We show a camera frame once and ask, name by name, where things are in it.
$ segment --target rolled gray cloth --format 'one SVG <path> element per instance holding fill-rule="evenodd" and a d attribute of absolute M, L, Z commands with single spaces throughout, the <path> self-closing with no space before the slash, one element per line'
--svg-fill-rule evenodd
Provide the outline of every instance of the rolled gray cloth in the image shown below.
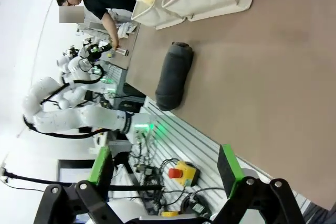
<path fill-rule="evenodd" d="M 156 105 L 160 110 L 169 111 L 180 105 L 193 57 L 194 51 L 186 43 L 174 42 L 170 46 L 155 91 Z"/>

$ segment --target green strip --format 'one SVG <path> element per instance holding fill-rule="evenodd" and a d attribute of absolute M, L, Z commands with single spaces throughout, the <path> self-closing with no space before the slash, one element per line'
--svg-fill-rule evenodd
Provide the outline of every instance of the green strip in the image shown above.
<path fill-rule="evenodd" d="M 235 182 L 232 186 L 230 196 L 229 196 L 229 198 L 231 198 L 232 195 L 236 191 L 238 183 L 245 177 L 245 175 L 244 175 L 243 170 L 241 169 L 241 167 L 239 165 L 239 162 L 238 162 L 238 160 L 236 158 L 236 155 L 233 152 L 231 146 L 229 144 L 224 144 L 223 145 L 223 151 L 224 151 L 225 157 L 226 157 L 226 159 L 229 163 L 229 166 L 230 166 L 230 168 L 233 172 L 233 175 L 236 178 L 236 180 L 235 180 Z"/>
<path fill-rule="evenodd" d="M 98 156 L 96 160 L 94 161 L 94 164 L 93 164 L 93 167 L 90 173 L 90 177 L 88 178 L 88 181 L 90 181 L 94 185 L 98 185 L 99 183 L 100 175 L 103 170 L 105 160 L 109 156 L 109 154 L 110 154 L 110 149 L 107 146 L 100 148 Z"/>

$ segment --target brown tabletop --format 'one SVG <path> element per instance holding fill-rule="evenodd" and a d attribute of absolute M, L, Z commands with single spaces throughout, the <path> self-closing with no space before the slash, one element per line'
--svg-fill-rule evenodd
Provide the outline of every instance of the brown tabletop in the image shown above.
<path fill-rule="evenodd" d="M 115 54 L 113 58 L 111 58 L 110 62 L 122 69 L 127 70 L 130 64 L 131 56 L 133 54 L 135 40 L 137 39 L 137 35 L 139 32 L 139 25 L 134 31 L 134 34 L 130 34 L 127 39 L 120 39 L 120 48 L 127 49 L 129 51 L 128 56 L 123 56 L 121 54 Z"/>
<path fill-rule="evenodd" d="M 155 98 L 173 41 L 195 50 L 175 115 L 318 205 L 336 201 L 336 1 L 254 0 L 245 12 L 141 26 L 127 83 Z"/>

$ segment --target bolt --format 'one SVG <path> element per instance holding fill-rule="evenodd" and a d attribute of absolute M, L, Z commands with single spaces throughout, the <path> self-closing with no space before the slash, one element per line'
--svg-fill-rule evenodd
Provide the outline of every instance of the bolt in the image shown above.
<path fill-rule="evenodd" d="M 281 183 L 280 181 L 276 181 L 276 182 L 274 183 L 274 185 L 275 185 L 276 187 L 281 187 L 281 186 L 282 186 L 282 183 Z"/>
<path fill-rule="evenodd" d="M 254 179 L 249 178 L 248 180 L 246 180 L 246 183 L 248 185 L 253 185 L 254 184 Z"/>
<path fill-rule="evenodd" d="M 87 185 L 86 184 L 80 184 L 79 185 L 79 188 L 82 189 L 82 190 L 85 190 L 87 188 Z"/>

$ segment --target red button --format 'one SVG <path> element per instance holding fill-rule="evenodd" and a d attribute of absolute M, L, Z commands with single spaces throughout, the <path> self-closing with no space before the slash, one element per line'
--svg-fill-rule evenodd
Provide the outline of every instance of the red button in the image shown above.
<path fill-rule="evenodd" d="M 183 176 L 183 171 L 180 169 L 170 168 L 168 171 L 169 178 L 181 178 Z"/>

